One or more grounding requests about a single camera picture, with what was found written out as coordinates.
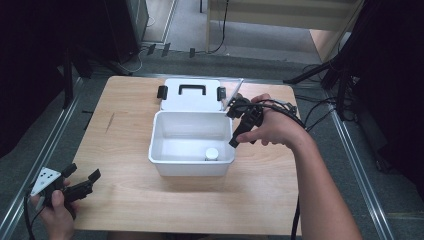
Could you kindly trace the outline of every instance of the white bottle cap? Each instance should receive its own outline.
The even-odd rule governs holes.
[[[216,148],[208,148],[206,150],[206,161],[216,161],[218,160],[219,152]]]

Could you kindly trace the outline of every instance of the table top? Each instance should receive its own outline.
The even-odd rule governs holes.
[[[79,146],[72,182],[102,174],[79,202],[83,230],[290,235],[296,168],[284,146],[240,144],[222,177],[162,177],[148,159],[157,90],[164,79],[111,77]],[[237,82],[223,82],[227,94]],[[243,83],[247,98],[270,93],[296,105],[285,85]]]

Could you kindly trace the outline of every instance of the person's right hand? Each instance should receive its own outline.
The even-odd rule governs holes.
[[[31,197],[31,202],[37,205],[40,196]],[[71,213],[64,206],[65,196],[62,191],[56,190],[52,194],[52,208],[45,207],[40,217],[43,220],[50,239],[72,239],[74,235],[74,220]]]
[[[262,94],[254,97],[251,102],[257,103],[263,100],[271,99],[269,94]],[[261,139],[262,145],[269,143],[284,144],[293,149],[302,144],[309,134],[295,121],[282,113],[276,112],[270,108],[264,108],[264,120],[259,128],[250,132],[245,132],[237,137],[237,142],[246,143]]]

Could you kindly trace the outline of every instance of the gray floor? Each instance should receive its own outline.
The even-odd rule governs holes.
[[[190,59],[187,53],[189,48],[204,50],[205,18],[205,13],[199,13],[198,1],[178,1],[166,42],[171,43],[171,49],[185,53],[171,52],[167,57],[161,57],[160,51],[151,56],[141,54],[142,68],[134,75],[178,74],[243,77],[254,79],[252,81],[260,83],[282,84],[281,80],[301,74],[309,64],[320,63],[308,30],[279,27],[277,31],[271,27],[269,28],[270,32],[264,33],[262,31],[268,27],[247,24],[244,26],[227,25],[225,45],[218,54],[213,56],[198,54],[195,58]],[[215,27],[217,31],[214,33],[215,40],[212,40],[212,43],[216,44],[221,32],[219,23],[216,23]],[[249,39],[249,42],[242,41],[238,38],[239,36],[243,36],[242,39]],[[264,42],[264,36],[269,39],[266,47],[260,45]],[[139,65],[139,59],[134,58],[124,66],[136,69]],[[83,137],[84,128],[90,119],[90,114],[83,113],[83,111],[94,110],[104,84],[108,77],[113,75],[101,66],[95,66],[95,70],[92,79],[84,80],[79,103],[50,157],[48,166],[53,169],[62,169],[72,162]],[[303,117],[314,103],[301,100],[300,95],[319,99],[326,97],[315,81],[307,80],[293,87],[298,95],[297,104]],[[49,105],[44,114],[28,130],[19,145],[10,154],[0,159],[0,175],[3,176],[1,181],[3,191],[0,192],[1,216],[5,216],[7,213],[11,201],[31,170],[31,163],[37,158],[61,114],[62,102],[63,94]],[[317,120],[326,112],[328,112],[328,106],[319,107],[310,121]],[[394,238],[423,239],[424,204],[418,197],[415,187],[402,175],[379,172],[359,126],[353,122],[346,122],[345,125],[349,129],[349,136],[355,144],[367,177],[387,216]],[[326,164],[351,208],[364,238],[378,239],[379,234],[334,121],[330,117],[326,118],[314,128],[311,135],[317,141]],[[40,239],[45,238],[43,226],[39,221],[36,221],[34,232],[36,236],[40,236]],[[27,237],[21,220],[11,238],[27,239]],[[75,239],[105,239],[105,233],[78,231]],[[287,237],[273,236],[270,239],[287,239]]]

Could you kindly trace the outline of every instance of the aluminum strip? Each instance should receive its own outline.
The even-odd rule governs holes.
[[[326,97],[332,97],[332,94],[327,91],[325,92],[325,95]],[[380,201],[378,200],[378,196],[375,193],[372,184],[367,177],[367,174],[365,173],[365,169],[362,166],[361,159],[355,149],[355,145],[353,144],[346,125],[340,120],[336,111],[333,111],[331,116],[333,118],[334,124],[336,125],[340,139],[342,140],[359,188],[362,192],[365,203],[367,204],[368,211],[370,212],[371,218],[374,221],[374,225],[380,239],[395,239],[391,227],[387,221],[386,214],[384,213]]]
[[[36,179],[41,168],[46,166],[50,161],[50,157],[59,142],[63,131],[65,130],[80,97],[81,89],[84,87],[84,81],[78,78],[74,85],[75,97],[67,109],[62,110],[56,121],[52,131],[49,134],[43,148],[37,156],[31,170],[29,171],[25,181],[16,194],[15,198],[11,201],[9,210],[7,211],[1,225],[0,225],[0,239],[10,239],[13,231],[18,224],[18,221],[23,213],[23,198],[26,188]]]

